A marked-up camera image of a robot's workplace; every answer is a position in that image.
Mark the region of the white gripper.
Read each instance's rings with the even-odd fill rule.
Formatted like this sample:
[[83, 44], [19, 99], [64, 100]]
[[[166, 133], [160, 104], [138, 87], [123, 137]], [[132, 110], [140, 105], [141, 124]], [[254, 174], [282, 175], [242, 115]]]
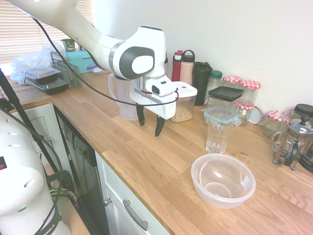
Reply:
[[140, 126], [145, 125], [144, 107], [157, 115], [155, 137], [160, 135], [165, 120], [172, 118], [176, 113], [176, 93], [166, 96], [145, 94], [137, 87], [136, 82], [131, 82], [130, 98], [137, 103], [136, 112]]

